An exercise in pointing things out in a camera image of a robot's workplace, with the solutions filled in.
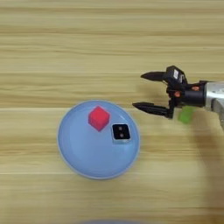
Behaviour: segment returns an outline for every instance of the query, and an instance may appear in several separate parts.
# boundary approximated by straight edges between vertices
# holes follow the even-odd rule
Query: wood grain
[[[186,126],[131,106],[167,104],[164,85],[139,78],[150,70],[223,81],[223,23],[221,0],[1,0],[0,223],[224,223],[217,116],[199,109]],[[90,99],[124,107],[140,129],[120,178],[82,178],[58,153],[61,118]]]

